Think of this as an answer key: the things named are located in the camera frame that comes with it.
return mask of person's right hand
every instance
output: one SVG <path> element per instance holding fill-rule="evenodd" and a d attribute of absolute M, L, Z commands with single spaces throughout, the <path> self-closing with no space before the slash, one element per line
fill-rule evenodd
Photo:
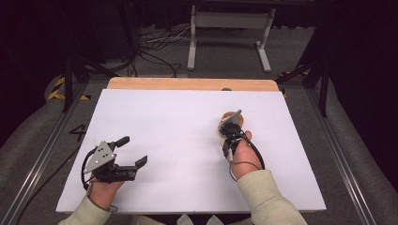
<path fill-rule="evenodd" d="M 124 181 L 118 181 L 109 184 L 99 182 L 96 178 L 93 178 L 90 182 L 92 183 L 92 188 L 90 190 L 89 198 L 97 206 L 105 210 L 108 210 L 111 207 L 117 191 L 125 183 Z"/>
<path fill-rule="evenodd" d="M 245 134 L 249 140 L 252 139 L 252 133 L 249 130 L 246 130 Z M 244 139 L 240 140 L 231 166 L 234 176 L 238 180 L 247 173 L 260 170 L 261 168 L 261 162 L 252 150 L 252 147 Z"/>

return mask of beige sleeve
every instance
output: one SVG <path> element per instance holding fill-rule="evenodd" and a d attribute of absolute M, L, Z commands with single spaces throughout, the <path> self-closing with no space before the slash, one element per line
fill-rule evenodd
<path fill-rule="evenodd" d="M 307 224 L 295 206 L 282 196 L 270 171 L 249 172 L 237 185 L 249 205 L 255 225 Z"/>
<path fill-rule="evenodd" d="M 59 222 L 58 225 L 101 225 L 105 224 L 110 215 L 111 212 L 98 208 L 85 196 L 76 210 L 67 219 Z"/>

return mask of wooden edge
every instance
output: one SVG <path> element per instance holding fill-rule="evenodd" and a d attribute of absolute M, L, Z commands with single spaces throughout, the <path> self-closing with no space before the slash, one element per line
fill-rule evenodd
<path fill-rule="evenodd" d="M 215 90 L 279 91 L 273 80 L 194 79 L 194 78 L 112 78 L 108 89 L 134 90 Z"/>

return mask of black cable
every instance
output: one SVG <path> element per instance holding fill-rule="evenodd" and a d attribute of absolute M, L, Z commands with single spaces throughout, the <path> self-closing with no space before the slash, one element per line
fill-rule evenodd
<path fill-rule="evenodd" d="M 62 169 L 62 167 L 67 164 L 67 162 L 75 155 L 79 149 L 80 149 L 81 144 L 70 154 L 70 156 L 47 178 L 47 180 L 36 190 L 36 192 L 29 198 L 29 200 L 26 202 L 26 205 L 23 207 L 23 210 L 21 211 L 20 215 L 18 216 L 17 221 L 15 224 L 19 224 L 21 218 L 23 217 L 23 213 L 26 210 L 27 206 L 35 199 L 35 197 L 41 192 L 41 190 L 53 179 L 53 177 Z"/>
<path fill-rule="evenodd" d="M 74 56 L 76 56 L 76 57 L 77 57 L 78 59 L 80 59 L 82 62 L 85 62 L 86 64 L 88 64 L 88 65 L 91 66 L 92 68 L 96 69 L 97 71 L 99 71 L 99 72 L 105 74 L 106 76 L 108 76 L 108 77 L 110 77 L 110 78 L 119 77 L 119 75 L 113 73 L 113 72 L 110 71 L 108 68 L 103 67 L 103 66 L 101 66 L 101 65 L 99 65 L 99 64 L 97 64 L 97 63 L 91 61 L 90 59 L 85 58 L 85 57 L 82 56 L 82 55 L 75 54 Z"/>
<path fill-rule="evenodd" d="M 241 137 L 242 139 L 244 139 L 251 147 L 252 150 L 254 151 L 254 153 L 257 155 L 258 159 L 260 160 L 261 163 L 261 167 L 263 168 L 263 170 L 266 168 L 265 164 L 264 164 L 264 160 L 263 157 L 261 156 L 260 152 L 258 151 L 257 147 L 249 140 L 249 138 L 246 136 L 245 132 L 239 128 L 240 130 L 234 130 L 231 129 L 229 127 L 225 127 L 226 129 L 229 129 L 230 131 L 233 131 L 234 133 L 236 133 L 236 135 L 238 135 L 238 137 Z"/>
<path fill-rule="evenodd" d="M 170 34 L 168 36 L 164 36 L 163 34 L 165 32 L 163 32 L 158 37 L 154 37 L 153 35 L 151 35 L 153 38 L 147 38 L 147 37 L 142 38 L 140 40 L 140 47 L 146 51 L 161 50 L 161 49 L 165 48 L 166 46 L 168 46 L 172 43 L 179 42 L 182 38 L 184 38 L 187 35 L 187 33 L 189 32 L 188 28 L 189 27 L 187 27 L 183 30 L 175 31 L 174 33 L 172 31 L 170 31 Z"/>
<path fill-rule="evenodd" d="M 87 155 L 86 155 L 85 158 L 84 158 L 83 164 L 82 164 L 82 171 L 81 171 L 80 177 L 81 177 L 81 179 L 82 179 L 83 188 L 84 188 L 85 190 L 88 190 L 88 186 L 89 186 L 89 185 L 87 184 L 87 182 L 84 180 L 84 169 L 85 169 L 85 164 L 87 163 L 88 158 L 90 158 L 91 155 L 94 154 L 94 152 L 96 151 L 96 149 L 97 149 L 97 147 L 94 148 L 93 150 L 91 150 L 91 151 L 89 151 L 89 152 L 87 153 Z"/>
<path fill-rule="evenodd" d="M 88 180 L 86 180 L 85 182 L 90 182 L 92 179 L 94 179 L 95 176 L 91 176 L 90 178 L 88 178 Z"/>
<path fill-rule="evenodd" d="M 130 73 L 130 76 L 131 76 L 132 72 L 134 71 L 135 77 L 138 77 L 138 72 L 137 72 L 137 69 L 136 69 L 136 67 L 135 67 L 135 61 L 133 61 L 133 63 L 131 63 L 132 71 L 131 71 L 131 73 Z"/>
<path fill-rule="evenodd" d="M 223 33 L 226 33 L 226 34 L 228 34 L 228 35 L 232 35 L 232 36 L 234 36 L 234 37 L 237 37 L 237 36 L 243 34 L 243 31 L 244 31 L 245 29 L 241 29 L 241 28 L 237 28 L 237 29 L 225 29 L 225 28 L 221 28 L 221 29 L 218 29 L 218 30 L 221 31 L 221 32 L 223 32 Z"/>
<path fill-rule="evenodd" d="M 256 166 L 254 163 L 251 163 L 250 161 L 231 162 L 231 163 L 229 163 L 229 174 L 231 175 L 232 179 L 234 179 L 235 182 L 237 182 L 237 179 L 235 178 L 234 175 L 232 175 L 232 165 L 238 165 L 238 164 L 244 164 L 244 163 L 254 166 L 259 171 L 261 170 L 260 168 L 258 168 L 258 166 Z"/>
<path fill-rule="evenodd" d="M 178 71 L 181 68 L 181 64 L 180 63 L 175 63 L 175 64 L 169 64 L 169 63 L 166 63 L 166 62 L 165 63 L 157 63 L 157 62 L 153 62 L 153 61 L 151 61 L 151 60 L 149 60 L 147 58 L 144 58 L 142 55 L 140 55 L 140 56 L 141 56 L 141 58 L 143 58 L 144 60 L 146 60 L 149 63 L 153 63 L 153 64 L 157 64 L 157 65 L 167 65 L 168 64 L 168 65 L 172 65 L 172 66 L 178 66 L 176 71 Z"/>
<path fill-rule="evenodd" d="M 108 69 L 109 71 L 111 71 L 111 72 L 116 72 L 116 71 L 119 71 L 119 70 L 121 70 L 121 69 L 123 69 L 123 68 L 126 68 L 126 67 L 128 67 L 129 66 L 129 64 L 131 63 L 133 61 L 133 57 L 129 57 L 129 60 L 127 60 L 126 62 L 124 62 L 124 63 L 122 63 L 121 65 L 118 65 L 118 66 L 116 66 L 116 67 L 105 67 L 106 69 Z M 85 68 L 89 73 L 92 73 L 92 74 L 101 74 L 101 72 L 100 71 L 98 71 L 98 70 L 96 70 L 96 69 L 93 69 L 93 68 Z"/>
<path fill-rule="evenodd" d="M 169 66 L 169 67 L 173 70 L 173 78 L 176 77 L 176 70 L 173 68 L 173 66 L 172 66 L 171 64 L 167 63 L 166 61 L 160 59 L 159 57 L 157 57 L 157 56 L 155 56 L 155 55 L 153 55 L 153 54 L 150 54 L 150 53 L 147 53 L 147 52 L 140 52 L 140 53 L 149 55 L 149 56 L 151 56 L 151 57 L 153 57 L 153 58 L 158 59 L 159 61 L 162 61 L 164 64 L 161 64 L 161 65 L 167 65 L 167 66 Z"/>

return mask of white board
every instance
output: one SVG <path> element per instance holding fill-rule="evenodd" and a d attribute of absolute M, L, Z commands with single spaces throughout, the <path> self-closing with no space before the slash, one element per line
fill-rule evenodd
<path fill-rule="evenodd" d="M 249 212 L 217 131 L 222 115 L 238 109 L 284 197 L 298 210 L 326 209 L 280 92 L 105 89 L 56 211 L 73 212 L 85 195 L 80 180 L 85 155 L 102 140 L 130 136 L 115 149 L 115 163 L 132 166 L 144 156 L 148 162 L 117 192 L 119 213 Z"/>

